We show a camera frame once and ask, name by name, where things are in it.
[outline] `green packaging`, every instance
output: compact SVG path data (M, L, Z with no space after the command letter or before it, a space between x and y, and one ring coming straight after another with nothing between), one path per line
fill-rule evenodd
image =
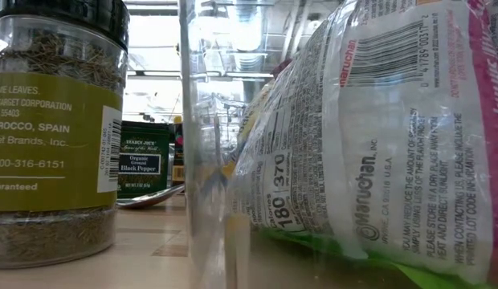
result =
M169 130L158 124L122 122L118 198L167 188Z

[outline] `spice bottle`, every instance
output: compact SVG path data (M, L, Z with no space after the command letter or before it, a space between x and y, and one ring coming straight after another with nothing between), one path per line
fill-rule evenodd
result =
M112 245L128 24L121 0L0 1L0 268Z
M118 198L167 189L169 125L122 122Z

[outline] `small bottle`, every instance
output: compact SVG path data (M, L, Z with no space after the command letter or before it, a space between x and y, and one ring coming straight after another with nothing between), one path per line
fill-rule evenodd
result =
M128 28L122 0L0 1L0 269L113 244Z
M180 116L174 117L174 163L172 168L172 186L185 182L185 160L183 158L183 124Z

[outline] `yellow label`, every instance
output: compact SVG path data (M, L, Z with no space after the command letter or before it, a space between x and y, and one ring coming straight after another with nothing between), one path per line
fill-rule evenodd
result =
M173 181L185 181L185 167L182 165L175 165L172 168Z
M0 74L0 211L113 205L121 109L68 77Z

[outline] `white plastic wrapper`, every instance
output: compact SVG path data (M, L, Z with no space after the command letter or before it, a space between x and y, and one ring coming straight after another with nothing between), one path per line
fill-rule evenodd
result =
M277 79L231 180L233 210L331 235L351 258L498 283L498 54L486 4L343 4Z

